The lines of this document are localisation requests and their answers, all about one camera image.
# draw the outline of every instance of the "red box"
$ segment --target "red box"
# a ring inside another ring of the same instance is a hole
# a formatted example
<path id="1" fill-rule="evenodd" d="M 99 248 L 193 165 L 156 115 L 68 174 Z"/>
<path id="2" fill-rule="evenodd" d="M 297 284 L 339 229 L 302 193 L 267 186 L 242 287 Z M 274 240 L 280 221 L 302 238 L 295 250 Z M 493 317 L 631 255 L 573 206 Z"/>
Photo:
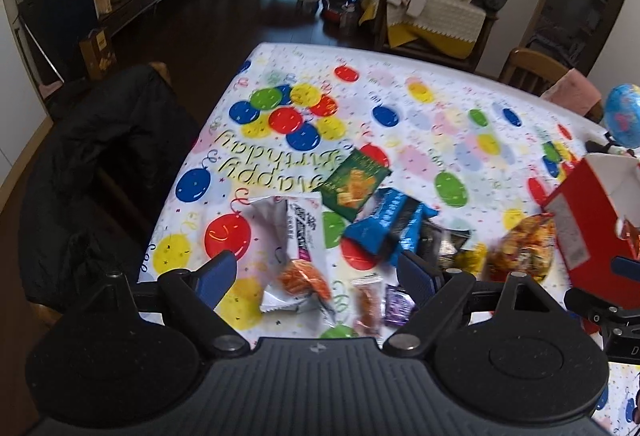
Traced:
<path id="1" fill-rule="evenodd" d="M 625 218 L 640 225 L 638 161 L 585 156 L 543 209 L 555 214 L 558 248 L 572 285 L 623 308 L 640 307 L 640 283 L 611 271 L 613 257 L 635 259 L 633 246 L 620 232 Z"/>

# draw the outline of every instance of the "black jacket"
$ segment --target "black jacket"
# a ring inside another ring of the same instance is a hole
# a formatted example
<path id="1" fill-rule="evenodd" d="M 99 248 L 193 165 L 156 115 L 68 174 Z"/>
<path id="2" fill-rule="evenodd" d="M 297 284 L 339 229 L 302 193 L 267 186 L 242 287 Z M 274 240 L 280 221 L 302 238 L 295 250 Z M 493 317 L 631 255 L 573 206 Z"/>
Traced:
<path id="1" fill-rule="evenodd" d="M 29 301 L 65 311 L 120 269 L 137 282 L 144 248 L 89 194 L 98 166 L 155 219 L 198 136 L 161 76 L 136 66 L 99 84 L 41 146 L 20 214 L 20 276 Z"/>

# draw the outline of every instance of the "globe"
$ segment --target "globe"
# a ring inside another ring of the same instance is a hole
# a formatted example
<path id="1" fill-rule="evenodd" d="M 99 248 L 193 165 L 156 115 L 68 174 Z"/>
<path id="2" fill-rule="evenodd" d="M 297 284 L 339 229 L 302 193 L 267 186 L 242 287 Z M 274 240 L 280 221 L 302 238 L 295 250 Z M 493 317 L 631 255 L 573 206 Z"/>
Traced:
<path id="1" fill-rule="evenodd" d="M 613 88 L 604 105 L 604 122 L 617 143 L 627 149 L 640 147 L 640 87 Z"/>

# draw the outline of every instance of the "table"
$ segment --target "table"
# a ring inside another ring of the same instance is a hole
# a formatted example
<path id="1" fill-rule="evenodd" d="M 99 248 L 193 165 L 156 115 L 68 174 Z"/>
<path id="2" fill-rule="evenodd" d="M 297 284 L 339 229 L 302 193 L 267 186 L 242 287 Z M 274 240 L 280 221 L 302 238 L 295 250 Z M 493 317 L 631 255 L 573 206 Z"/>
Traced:
<path id="1" fill-rule="evenodd" d="M 292 117 L 304 121 L 302 129 L 277 133 L 292 127 Z M 260 336 L 318 337 L 327 329 L 318 311 L 260 313 L 276 246 L 247 199 L 309 191 L 355 146 L 389 162 L 394 172 L 383 185 L 438 209 L 437 223 L 471 230 L 466 248 L 491 246 L 540 211 L 543 195 L 584 155 L 584 141 L 602 133 L 520 90 L 442 66 L 346 48 L 261 44 L 178 173 L 140 281 L 195 270 L 226 248 L 238 256 L 238 279 L 216 308 L 228 324 L 252 344 Z M 562 163 L 545 163 L 550 145 Z M 340 239 L 346 223 L 335 213 L 325 210 L 323 223 L 338 317 L 352 325 L 350 281 L 375 271 L 396 283 L 395 271 Z M 568 285 L 557 253 L 543 286 L 562 303 Z M 628 434 L 636 427 L 626 420 L 640 367 L 610 370 L 608 402 L 595 416 L 610 431 Z"/>

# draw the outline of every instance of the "metal bolt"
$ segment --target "metal bolt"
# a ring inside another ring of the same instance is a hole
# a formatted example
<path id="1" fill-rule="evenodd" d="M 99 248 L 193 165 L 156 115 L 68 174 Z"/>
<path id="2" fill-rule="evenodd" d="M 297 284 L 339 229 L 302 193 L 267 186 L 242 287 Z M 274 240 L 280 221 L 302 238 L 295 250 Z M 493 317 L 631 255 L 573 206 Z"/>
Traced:
<path id="1" fill-rule="evenodd" d="M 420 345 L 420 339 L 409 333 L 399 333 L 389 339 L 389 344 L 397 350 L 409 351 L 415 350 Z"/>
<path id="2" fill-rule="evenodd" d="M 221 335 L 213 340 L 217 350 L 225 353 L 233 353 L 244 347 L 244 339 L 238 335 Z"/>

